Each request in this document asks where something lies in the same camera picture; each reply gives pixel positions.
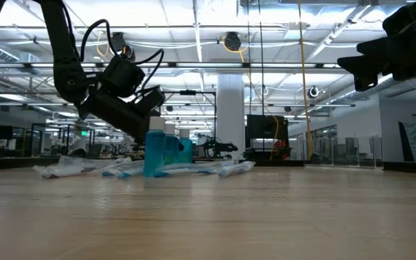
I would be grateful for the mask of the blue plastic cup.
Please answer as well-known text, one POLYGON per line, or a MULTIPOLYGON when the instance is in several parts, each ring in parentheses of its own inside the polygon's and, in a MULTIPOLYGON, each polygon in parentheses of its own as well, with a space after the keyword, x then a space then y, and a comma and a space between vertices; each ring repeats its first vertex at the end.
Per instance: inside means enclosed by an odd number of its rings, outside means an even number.
POLYGON ((152 116, 144 141, 144 176, 153 177, 165 164, 165 119, 152 116))

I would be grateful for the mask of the black equipment cabinet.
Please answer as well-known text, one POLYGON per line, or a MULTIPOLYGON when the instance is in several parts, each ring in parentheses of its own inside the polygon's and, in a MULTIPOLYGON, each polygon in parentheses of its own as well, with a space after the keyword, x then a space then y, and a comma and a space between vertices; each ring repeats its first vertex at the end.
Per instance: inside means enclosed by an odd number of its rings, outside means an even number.
POLYGON ((281 116, 246 116, 247 160, 285 161, 290 156, 289 121, 281 116))

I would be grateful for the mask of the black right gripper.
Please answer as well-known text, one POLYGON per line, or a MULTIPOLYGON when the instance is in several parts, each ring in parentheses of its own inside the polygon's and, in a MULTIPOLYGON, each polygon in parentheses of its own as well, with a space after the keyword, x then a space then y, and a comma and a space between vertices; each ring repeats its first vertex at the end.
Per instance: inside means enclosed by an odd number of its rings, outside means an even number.
POLYGON ((357 45, 363 55, 337 59, 351 73, 356 91, 376 87, 378 76, 393 74, 395 80, 416 78, 416 35, 393 35, 357 45))

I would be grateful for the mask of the black background gantry frame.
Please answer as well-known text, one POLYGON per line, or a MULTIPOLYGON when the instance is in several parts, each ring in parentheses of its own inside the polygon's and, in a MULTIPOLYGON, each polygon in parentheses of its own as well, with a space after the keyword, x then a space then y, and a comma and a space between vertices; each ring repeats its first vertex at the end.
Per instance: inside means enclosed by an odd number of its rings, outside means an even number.
POLYGON ((217 95, 200 90, 164 91, 165 101, 159 112, 170 124, 179 129, 188 129, 189 138, 199 149, 199 157, 216 158, 217 95))

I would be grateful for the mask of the white building column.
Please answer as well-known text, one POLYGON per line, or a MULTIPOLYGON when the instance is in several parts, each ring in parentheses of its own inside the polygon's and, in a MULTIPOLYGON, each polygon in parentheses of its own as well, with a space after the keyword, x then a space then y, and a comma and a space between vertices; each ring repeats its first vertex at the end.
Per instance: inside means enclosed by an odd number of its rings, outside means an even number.
POLYGON ((217 75, 216 135, 222 143, 235 145, 234 160, 243 159, 245 147, 244 82, 241 74, 217 75))

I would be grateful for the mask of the black background workstation frame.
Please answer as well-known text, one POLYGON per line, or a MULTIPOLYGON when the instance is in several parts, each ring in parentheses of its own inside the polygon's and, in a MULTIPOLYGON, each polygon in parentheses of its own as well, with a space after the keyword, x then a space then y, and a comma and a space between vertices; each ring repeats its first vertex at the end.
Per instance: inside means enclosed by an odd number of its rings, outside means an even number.
POLYGON ((30 130, 31 157, 90 157, 95 130, 78 123, 33 123, 30 130))

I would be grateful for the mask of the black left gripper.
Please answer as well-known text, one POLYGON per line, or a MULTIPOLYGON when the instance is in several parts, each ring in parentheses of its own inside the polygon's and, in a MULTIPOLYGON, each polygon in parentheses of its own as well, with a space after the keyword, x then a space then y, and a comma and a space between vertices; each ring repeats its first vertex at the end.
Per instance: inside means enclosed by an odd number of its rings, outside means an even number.
MULTIPOLYGON (((144 143, 150 116, 140 111, 138 103, 124 102, 111 94, 101 92, 89 95, 77 109, 82 120, 92 114, 127 133, 136 143, 144 143)), ((183 151, 184 148, 179 142, 178 150, 183 151)))

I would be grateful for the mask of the black aluminium table frame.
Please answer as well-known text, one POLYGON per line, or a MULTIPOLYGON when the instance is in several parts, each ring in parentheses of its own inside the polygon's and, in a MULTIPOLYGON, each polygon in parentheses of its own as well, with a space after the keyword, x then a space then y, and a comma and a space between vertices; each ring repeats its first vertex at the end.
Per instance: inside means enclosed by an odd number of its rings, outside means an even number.
MULTIPOLYGON (((36 165, 50 165, 57 163, 57 157, 15 157, 15 158, 0 158, 0 170, 9 168, 28 168, 36 165)), ((285 161, 269 161, 257 160, 256 166, 261 167, 304 167, 310 165, 309 161, 305 160, 285 160, 285 161)), ((416 162, 363 162, 363 167, 381 166, 385 171, 397 171, 404 173, 416 173, 416 162)))

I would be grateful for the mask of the clear acrylic organizer box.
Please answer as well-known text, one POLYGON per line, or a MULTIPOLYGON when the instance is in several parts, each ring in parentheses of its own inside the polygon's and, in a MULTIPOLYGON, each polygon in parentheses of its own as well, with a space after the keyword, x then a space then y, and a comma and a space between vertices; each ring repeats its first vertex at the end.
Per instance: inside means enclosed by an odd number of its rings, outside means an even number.
POLYGON ((379 136, 350 136, 320 139, 318 162, 323 165, 353 168, 381 168, 384 163, 379 136))

